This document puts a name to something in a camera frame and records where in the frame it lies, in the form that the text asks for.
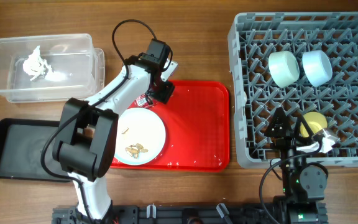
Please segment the light blue plate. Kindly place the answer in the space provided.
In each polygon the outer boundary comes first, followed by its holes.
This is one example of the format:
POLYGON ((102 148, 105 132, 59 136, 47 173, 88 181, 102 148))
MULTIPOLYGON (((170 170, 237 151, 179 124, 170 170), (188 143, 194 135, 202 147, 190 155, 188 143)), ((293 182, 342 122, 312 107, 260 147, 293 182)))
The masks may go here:
POLYGON ((130 108, 119 117, 114 158, 119 162, 139 166, 155 159, 162 151, 166 140, 166 128, 160 117, 145 108, 130 108), (124 149, 122 130, 129 128, 133 143, 140 143, 149 151, 141 153, 138 159, 130 157, 124 149))

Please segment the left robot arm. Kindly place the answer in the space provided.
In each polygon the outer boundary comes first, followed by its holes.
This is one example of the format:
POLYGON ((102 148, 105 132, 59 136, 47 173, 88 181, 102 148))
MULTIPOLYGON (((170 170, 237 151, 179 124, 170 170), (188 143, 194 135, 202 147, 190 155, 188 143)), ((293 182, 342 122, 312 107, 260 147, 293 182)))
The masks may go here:
POLYGON ((52 148, 52 157, 73 181, 78 205, 70 212, 76 223, 112 223, 112 200, 104 178, 112 163, 120 115, 141 95, 167 103, 175 89, 168 81, 176 64, 173 51, 153 38, 146 52, 123 61, 121 74, 97 94, 69 99, 58 129, 43 148, 52 148))

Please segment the peanut shell scraps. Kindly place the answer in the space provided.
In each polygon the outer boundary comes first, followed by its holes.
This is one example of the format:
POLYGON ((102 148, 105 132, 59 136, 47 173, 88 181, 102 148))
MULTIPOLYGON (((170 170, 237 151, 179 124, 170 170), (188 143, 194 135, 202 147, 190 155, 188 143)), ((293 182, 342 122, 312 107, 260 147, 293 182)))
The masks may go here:
POLYGON ((123 129, 121 135, 124 143, 125 152, 130 157, 138 159, 141 153, 146 153, 149 151, 140 143, 133 143, 132 133, 129 128, 123 129))

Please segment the white tissue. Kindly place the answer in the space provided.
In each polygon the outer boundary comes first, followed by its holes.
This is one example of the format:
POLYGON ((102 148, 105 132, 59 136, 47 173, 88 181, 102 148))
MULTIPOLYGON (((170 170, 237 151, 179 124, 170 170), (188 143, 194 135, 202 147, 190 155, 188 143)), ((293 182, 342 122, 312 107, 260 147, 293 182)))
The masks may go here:
POLYGON ((53 68, 46 59, 40 56, 40 46, 36 46, 33 52, 24 60, 23 71, 30 76, 30 81, 35 81, 40 77, 54 74, 53 68))

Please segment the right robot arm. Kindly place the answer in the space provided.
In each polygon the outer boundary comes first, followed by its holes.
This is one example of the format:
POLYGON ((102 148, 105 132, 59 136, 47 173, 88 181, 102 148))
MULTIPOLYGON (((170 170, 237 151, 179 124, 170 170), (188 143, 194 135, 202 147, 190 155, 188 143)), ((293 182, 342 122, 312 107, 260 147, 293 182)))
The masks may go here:
POLYGON ((313 134, 302 116, 292 129, 281 107, 275 110, 265 135, 273 139, 272 147, 280 151, 280 160, 265 171, 259 185, 260 204, 270 222, 327 223, 326 207, 321 201, 328 183, 328 170, 317 162, 306 161, 307 156, 321 150, 323 135, 313 134), (277 166, 282 170, 284 195, 274 197, 269 210, 264 204, 263 186, 265 178, 277 166))

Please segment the red snack wrapper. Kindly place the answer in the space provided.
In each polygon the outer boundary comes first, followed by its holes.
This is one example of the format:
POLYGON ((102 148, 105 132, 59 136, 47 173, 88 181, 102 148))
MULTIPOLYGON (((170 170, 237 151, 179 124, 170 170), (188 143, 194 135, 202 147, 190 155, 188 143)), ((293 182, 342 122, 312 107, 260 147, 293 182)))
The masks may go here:
POLYGON ((149 109, 154 106, 153 100, 146 94, 140 95, 135 99, 134 104, 139 108, 149 109))

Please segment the mint green bowl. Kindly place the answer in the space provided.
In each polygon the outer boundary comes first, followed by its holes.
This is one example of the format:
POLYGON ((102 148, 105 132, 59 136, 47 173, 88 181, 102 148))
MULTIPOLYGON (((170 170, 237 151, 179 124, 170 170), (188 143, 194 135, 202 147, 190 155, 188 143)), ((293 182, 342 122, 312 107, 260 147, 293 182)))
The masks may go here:
POLYGON ((300 77, 299 64, 289 51, 271 53, 268 57, 268 69, 273 81, 280 88, 295 83, 300 77))

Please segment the yellow cup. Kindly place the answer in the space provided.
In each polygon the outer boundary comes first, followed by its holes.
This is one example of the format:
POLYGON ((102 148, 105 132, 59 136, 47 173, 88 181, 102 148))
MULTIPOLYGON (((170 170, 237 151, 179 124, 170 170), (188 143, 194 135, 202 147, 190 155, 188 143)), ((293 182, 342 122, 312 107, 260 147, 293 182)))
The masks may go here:
MULTIPOLYGON (((328 127, 328 122, 326 120, 326 117, 319 112, 312 111, 306 113, 304 114, 303 118, 306 121, 309 128, 311 129, 311 131, 313 132, 313 134, 316 134, 321 129, 328 127)), ((309 137, 309 133, 302 122, 300 125, 300 134, 304 138, 309 137)))

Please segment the light blue bowl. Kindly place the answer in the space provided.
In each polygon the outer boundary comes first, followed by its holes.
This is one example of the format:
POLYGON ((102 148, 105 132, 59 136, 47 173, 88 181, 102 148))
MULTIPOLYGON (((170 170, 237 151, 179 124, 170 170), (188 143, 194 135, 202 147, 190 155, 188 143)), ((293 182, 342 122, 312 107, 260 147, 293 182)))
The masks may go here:
POLYGON ((329 57, 322 50, 305 52, 302 55, 303 70, 312 86, 321 86, 333 76, 333 68, 329 57))

